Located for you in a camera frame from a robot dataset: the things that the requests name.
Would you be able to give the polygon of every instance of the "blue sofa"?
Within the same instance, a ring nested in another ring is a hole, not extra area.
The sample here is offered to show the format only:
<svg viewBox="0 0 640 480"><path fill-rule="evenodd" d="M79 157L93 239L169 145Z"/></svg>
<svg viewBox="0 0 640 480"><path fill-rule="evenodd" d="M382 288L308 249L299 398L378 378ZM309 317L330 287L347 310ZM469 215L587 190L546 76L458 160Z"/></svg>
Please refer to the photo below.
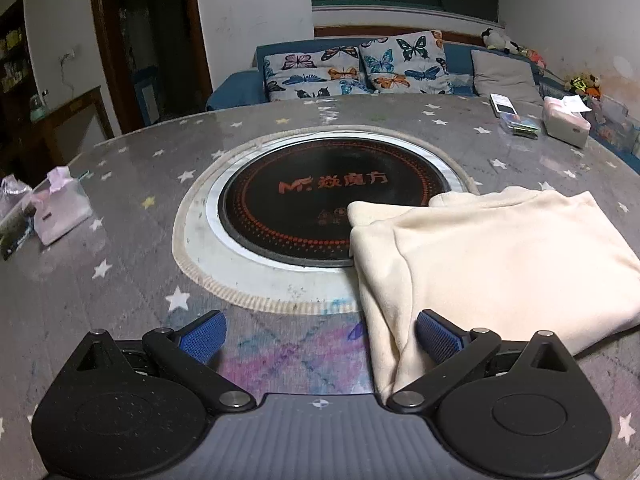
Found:
<svg viewBox="0 0 640 480"><path fill-rule="evenodd" d="M314 40L289 41L287 43L273 43L261 45L255 50L257 67L250 70L236 72L226 78L207 100L207 111L222 110L223 108L235 108L238 106L255 105L269 101L265 90L264 71L262 62L265 56L271 54L286 54L287 52L319 52L332 46L358 46L373 38L315 38ZM445 42L444 51L447 55L447 65L451 74L454 94L476 95L473 90L474 66L471 58L472 50L487 50L482 46L448 43ZM567 95L562 84L543 77L535 63L522 56L511 56L503 52L492 50L500 56L513 57L518 60L526 60L530 63L533 77L540 86L543 96L562 98Z"/></svg>

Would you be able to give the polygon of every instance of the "folded cloth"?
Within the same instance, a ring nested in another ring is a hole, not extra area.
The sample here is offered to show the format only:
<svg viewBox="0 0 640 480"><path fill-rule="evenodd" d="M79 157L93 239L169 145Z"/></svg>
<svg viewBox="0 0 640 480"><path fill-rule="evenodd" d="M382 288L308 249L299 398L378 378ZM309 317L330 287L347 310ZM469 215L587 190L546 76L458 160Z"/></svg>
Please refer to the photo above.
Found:
<svg viewBox="0 0 640 480"><path fill-rule="evenodd" d="M640 322L640 261L591 193L448 192L348 215L383 400L434 366L414 333L425 308L505 340L553 330L573 354Z"/></svg>

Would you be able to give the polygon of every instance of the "wooden door frame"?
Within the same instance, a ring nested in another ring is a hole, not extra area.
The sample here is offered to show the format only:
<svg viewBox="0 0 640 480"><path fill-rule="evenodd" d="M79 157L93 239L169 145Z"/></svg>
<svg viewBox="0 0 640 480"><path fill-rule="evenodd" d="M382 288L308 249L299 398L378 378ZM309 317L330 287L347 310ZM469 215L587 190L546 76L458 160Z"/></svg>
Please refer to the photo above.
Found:
<svg viewBox="0 0 640 480"><path fill-rule="evenodd" d="M200 23L200 10L198 0L186 0L187 15L190 22L190 39L193 48L193 56L198 77L198 86L203 100L212 93L209 64L202 36L202 24ZM107 86L111 95L113 109L116 113L122 133L129 133L144 126L140 108L136 98L133 84L129 78L124 45L113 24L110 25L108 17L108 0L91 0L94 14L95 35L98 41L100 59Z"/></svg>

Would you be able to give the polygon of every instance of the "orange butterfly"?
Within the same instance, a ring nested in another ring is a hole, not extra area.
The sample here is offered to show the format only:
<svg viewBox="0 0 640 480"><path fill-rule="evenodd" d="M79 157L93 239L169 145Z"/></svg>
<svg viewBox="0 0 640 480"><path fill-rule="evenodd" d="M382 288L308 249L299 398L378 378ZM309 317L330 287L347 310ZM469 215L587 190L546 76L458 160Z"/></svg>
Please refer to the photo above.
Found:
<svg viewBox="0 0 640 480"><path fill-rule="evenodd" d="M331 76L331 79L344 79L346 77L350 77L352 79L357 79L358 78L358 70L354 66L352 66L351 68L349 68L347 70L345 70L343 68L342 72L340 72L336 68L330 68L329 69L329 76Z"/></svg>
<svg viewBox="0 0 640 480"><path fill-rule="evenodd" d="M442 33L439 30L432 30L433 38L436 40L436 46L438 48L442 48L444 46L444 41L442 41Z"/></svg>
<svg viewBox="0 0 640 480"><path fill-rule="evenodd" d="M411 86L403 75L394 75L393 77L377 77L373 80L374 83L379 84L382 88L392 88L393 86L404 85L406 87Z"/></svg>

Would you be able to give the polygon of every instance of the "pink butterfly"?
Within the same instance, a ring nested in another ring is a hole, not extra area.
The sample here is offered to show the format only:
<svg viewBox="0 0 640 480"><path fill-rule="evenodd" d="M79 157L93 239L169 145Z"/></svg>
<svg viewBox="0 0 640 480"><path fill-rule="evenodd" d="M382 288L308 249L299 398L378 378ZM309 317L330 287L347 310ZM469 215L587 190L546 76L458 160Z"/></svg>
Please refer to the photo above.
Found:
<svg viewBox="0 0 640 480"><path fill-rule="evenodd" d="M309 54L302 54L301 56L297 56L296 54L289 54L285 57L284 65L282 66L282 70L288 70L289 68L316 68L314 62L311 61L311 56Z"/></svg>

